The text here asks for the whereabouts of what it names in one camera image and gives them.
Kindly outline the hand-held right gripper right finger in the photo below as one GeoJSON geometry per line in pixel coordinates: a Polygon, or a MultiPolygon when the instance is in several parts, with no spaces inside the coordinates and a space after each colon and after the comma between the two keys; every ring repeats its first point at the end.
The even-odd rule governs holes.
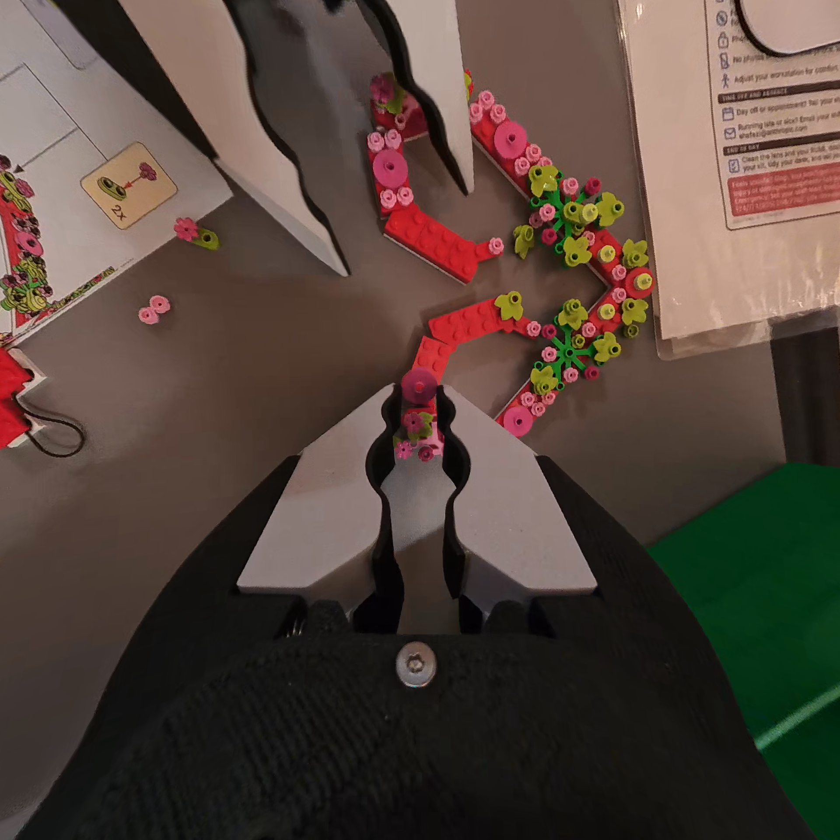
{"type": "Polygon", "coordinates": [[[449,386],[437,390],[445,503],[443,569],[458,626],[477,633],[492,610],[540,597],[589,595],[596,581],[539,457],[449,386]]]}

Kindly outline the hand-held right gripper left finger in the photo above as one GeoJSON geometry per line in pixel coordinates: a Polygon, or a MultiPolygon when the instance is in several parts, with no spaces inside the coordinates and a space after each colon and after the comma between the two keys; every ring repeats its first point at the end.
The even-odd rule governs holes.
{"type": "Polygon", "coordinates": [[[403,577],[383,482],[402,393],[389,384],[305,447],[238,578],[249,594],[337,602],[355,629],[394,634],[403,577]]]}

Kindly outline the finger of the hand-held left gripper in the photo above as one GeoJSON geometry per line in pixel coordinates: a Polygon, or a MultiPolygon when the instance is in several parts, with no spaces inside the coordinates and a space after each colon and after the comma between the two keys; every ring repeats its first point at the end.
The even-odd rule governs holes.
{"type": "Polygon", "coordinates": [[[341,277],[350,267],[312,201],[299,160],[268,123],[235,16],[223,1],[121,1],[213,148],[213,160],[307,251],[341,277]]]}
{"type": "Polygon", "coordinates": [[[464,65],[454,1],[359,1],[398,83],[423,111],[436,153],[460,191],[475,189],[464,65]]]}

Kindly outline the red lego heart wreath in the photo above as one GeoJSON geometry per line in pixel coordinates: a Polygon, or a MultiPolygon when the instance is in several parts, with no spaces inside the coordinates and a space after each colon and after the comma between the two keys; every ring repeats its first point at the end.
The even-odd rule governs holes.
{"type": "MultiPolygon", "coordinates": [[[[562,173],[491,91],[474,93],[467,70],[464,77],[473,141],[528,201],[528,221],[511,235],[514,256],[525,259],[533,249],[545,248],[562,268],[590,268],[605,291],[591,306],[574,298],[564,301],[548,322],[527,318],[516,290],[429,320],[413,368],[403,380],[403,415],[393,437],[397,459],[415,457],[424,463],[444,453],[433,391],[459,346],[493,333],[544,342],[528,380],[496,418],[521,438],[566,387],[596,380],[602,367],[620,356],[622,339],[638,336],[655,289],[647,243],[621,243],[610,232],[624,214],[624,202],[598,178],[582,182],[562,173]]],[[[425,114],[392,71],[371,79],[370,94],[374,130],[366,137],[366,148],[383,235],[468,285],[481,263],[502,256],[506,241],[468,240],[420,208],[404,148],[409,140],[428,134],[425,114]]]]}

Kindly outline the pink flower lego lime base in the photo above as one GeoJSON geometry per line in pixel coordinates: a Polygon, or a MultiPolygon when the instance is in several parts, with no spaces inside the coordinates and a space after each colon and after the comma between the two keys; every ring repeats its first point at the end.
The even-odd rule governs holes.
{"type": "Polygon", "coordinates": [[[197,245],[210,251],[217,251],[221,246],[221,241],[214,231],[199,227],[189,217],[178,217],[175,220],[173,230],[178,239],[189,244],[197,245]]]}

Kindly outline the lego instruction booklet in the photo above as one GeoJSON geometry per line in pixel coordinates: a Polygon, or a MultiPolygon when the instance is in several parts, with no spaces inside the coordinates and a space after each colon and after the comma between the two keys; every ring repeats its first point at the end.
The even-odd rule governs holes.
{"type": "Polygon", "coordinates": [[[51,2],[1,3],[2,345],[232,192],[51,2]]]}

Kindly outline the green plastic bin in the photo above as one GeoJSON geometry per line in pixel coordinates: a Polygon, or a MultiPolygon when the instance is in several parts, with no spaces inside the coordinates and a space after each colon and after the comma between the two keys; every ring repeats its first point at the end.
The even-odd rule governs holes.
{"type": "Polygon", "coordinates": [[[838,839],[838,468],[783,465],[649,552],[784,792],[816,837],[838,839]]]}

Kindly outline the laminated printed sheet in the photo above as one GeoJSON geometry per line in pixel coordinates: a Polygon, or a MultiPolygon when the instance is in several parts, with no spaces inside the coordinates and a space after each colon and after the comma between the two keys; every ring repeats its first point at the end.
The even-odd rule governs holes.
{"type": "Polygon", "coordinates": [[[660,352],[838,325],[838,46],[762,52],[746,2],[616,2],[660,352]]]}

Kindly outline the white rounded tray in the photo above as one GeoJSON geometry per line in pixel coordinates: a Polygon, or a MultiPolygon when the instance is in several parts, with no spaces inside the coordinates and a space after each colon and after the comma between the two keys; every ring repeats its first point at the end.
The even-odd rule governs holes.
{"type": "Polygon", "coordinates": [[[798,56],[839,44],[838,1],[736,1],[744,34],[769,56],[798,56]]]}

